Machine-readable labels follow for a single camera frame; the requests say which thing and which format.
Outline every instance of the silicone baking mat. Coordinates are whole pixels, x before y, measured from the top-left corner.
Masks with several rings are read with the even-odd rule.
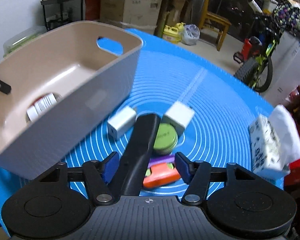
[[[162,116],[178,100],[194,109],[195,115],[172,154],[181,151],[192,161],[204,160],[215,167],[235,162],[250,170],[248,125],[259,114],[268,116],[272,106],[204,58],[141,31],[130,32],[139,35],[144,46],[131,94],[109,118],[124,106],[136,108],[138,115]],[[121,46],[109,40],[99,40],[98,44],[122,53]],[[107,134],[106,121],[65,157],[69,167],[91,159],[103,160],[112,151],[122,155],[132,130],[114,141]],[[0,213],[4,201],[25,183],[26,180],[0,168]],[[282,187],[281,180],[276,184]],[[86,195],[83,183],[71,183],[71,187]],[[211,183],[208,196],[221,187],[223,183]],[[164,187],[142,190],[141,195],[181,197],[186,189],[187,185],[180,179]]]

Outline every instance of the wooden chair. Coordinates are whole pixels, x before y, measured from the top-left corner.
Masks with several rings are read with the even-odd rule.
[[[218,33],[218,38],[216,43],[217,43],[217,50],[220,51],[222,43],[225,40],[225,37],[227,35],[227,31],[231,26],[231,22],[229,22],[228,19],[221,17],[218,14],[208,12],[208,5],[209,5],[209,0],[204,0],[201,19],[199,23],[199,29],[201,30],[202,28],[207,28]],[[212,21],[218,23],[222,27],[220,29],[215,28],[211,24]]]

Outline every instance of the bicycle wheel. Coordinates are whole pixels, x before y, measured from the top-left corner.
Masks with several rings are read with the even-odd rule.
[[[268,57],[263,64],[264,64],[263,71],[258,77],[257,84],[254,88],[254,90],[258,93],[263,93],[269,88],[273,76],[273,65],[272,65],[271,57]]]
[[[249,58],[234,74],[234,77],[239,79],[242,83],[249,85],[250,81],[253,79],[256,68],[259,66],[255,58]]]

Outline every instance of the concentric circle pattern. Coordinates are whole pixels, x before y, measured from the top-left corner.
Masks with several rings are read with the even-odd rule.
[[[181,57],[143,50],[139,62],[142,64],[137,67],[129,98],[109,118],[124,106],[136,108],[139,115],[155,112],[162,116],[179,100],[194,109],[195,116],[179,138],[173,154],[181,151],[192,161],[204,160],[216,167],[235,162],[251,168],[248,125],[255,116],[229,85],[202,66]],[[90,159],[103,160],[112,151],[122,155],[130,135],[131,130],[114,141],[107,134],[105,120],[65,161],[71,167]],[[209,195],[221,187],[223,183],[212,183]],[[72,188],[85,194],[83,183],[74,183]],[[186,189],[187,185],[179,180],[151,191],[142,190],[141,195],[182,197]]]

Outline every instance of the bicycle tire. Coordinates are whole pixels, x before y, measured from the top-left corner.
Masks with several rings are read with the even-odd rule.
[[[249,85],[253,71],[259,66],[255,58],[249,58],[242,66],[236,71],[234,77],[239,79],[242,83]]]
[[[268,73],[267,73],[266,81],[261,87],[256,86],[254,88],[254,90],[258,93],[266,92],[266,90],[270,87],[270,84],[271,84],[271,81],[272,81],[273,65],[272,65],[271,57],[268,57],[267,61],[268,61]]]

